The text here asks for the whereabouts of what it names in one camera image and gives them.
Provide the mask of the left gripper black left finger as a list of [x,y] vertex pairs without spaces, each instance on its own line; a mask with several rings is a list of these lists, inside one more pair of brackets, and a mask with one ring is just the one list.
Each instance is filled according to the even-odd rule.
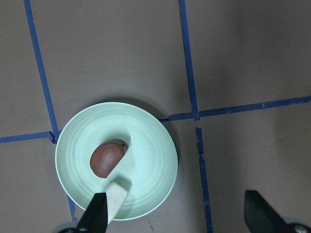
[[79,233],[105,233],[108,225],[106,193],[96,193],[77,224]]

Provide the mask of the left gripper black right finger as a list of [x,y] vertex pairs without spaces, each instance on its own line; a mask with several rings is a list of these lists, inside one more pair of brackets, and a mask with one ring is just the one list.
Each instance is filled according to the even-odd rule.
[[256,190],[245,191],[244,221],[251,233],[295,233]]

